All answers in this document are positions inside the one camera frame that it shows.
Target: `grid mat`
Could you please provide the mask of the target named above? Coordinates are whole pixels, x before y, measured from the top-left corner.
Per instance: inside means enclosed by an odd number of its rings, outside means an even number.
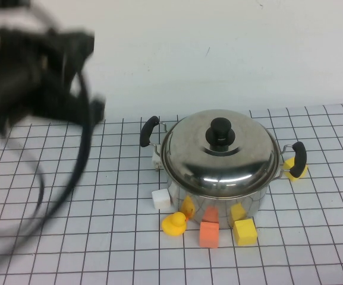
[[[165,235],[159,225],[169,213],[154,209],[151,192],[166,187],[166,174],[152,169],[153,148],[138,145],[147,118],[106,120],[71,201],[0,267],[0,284],[343,284],[343,105],[246,114],[280,146],[305,143],[309,163],[305,178],[271,183],[254,217],[256,246],[239,247],[231,230],[221,230],[218,249],[199,248],[193,222],[182,236]],[[178,118],[161,117],[168,127]],[[74,125],[30,120],[9,134],[23,150],[0,140],[0,250],[22,238],[36,205],[27,160],[37,158],[46,173],[43,214],[68,181],[80,134]],[[151,141],[163,136],[158,129]]]

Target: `yellow cube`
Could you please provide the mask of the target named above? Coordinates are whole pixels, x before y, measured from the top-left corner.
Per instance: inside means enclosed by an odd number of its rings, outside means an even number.
[[[292,168],[294,166],[294,157],[288,159],[287,161],[285,161],[284,163],[284,169],[289,170],[290,168]],[[298,180],[299,178],[302,178],[306,175],[307,173],[307,165],[304,168],[304,171],[302,172],[302,175],[298,178],[292,177],[291,174],[289,172],[285,172],[286,176],[290,179],[291,182],[294,182],[296,180]]]
[[[257,242],[257,230],[250,218],[235,221],[233,232],[237,245],[253,245]]]

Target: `white wall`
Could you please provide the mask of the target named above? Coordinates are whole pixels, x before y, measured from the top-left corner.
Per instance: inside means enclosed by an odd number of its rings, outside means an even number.
[[[96,32],[110,116],[343,103],[343,0],[40,2]]]

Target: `white foam block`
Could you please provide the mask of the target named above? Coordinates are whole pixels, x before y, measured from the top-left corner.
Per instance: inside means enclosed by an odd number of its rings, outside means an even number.
[[[166,189],[160,189],[152,192],[154,207],[157,210],[166,210],[171,207],[171,200],[169,191]]]

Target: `black knob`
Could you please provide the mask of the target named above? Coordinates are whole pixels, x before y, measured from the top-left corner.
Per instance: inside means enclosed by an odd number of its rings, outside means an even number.
[[[235,132],[232,130],[231,122],[225,118],[212,120],[211,126],[206,132],[206,139],[213,147],[231,145],[235,140]]]
[[[216,118],[211,122],[211,130],[217,138],[225,139],[232,128],[231,122],[225,118]]]

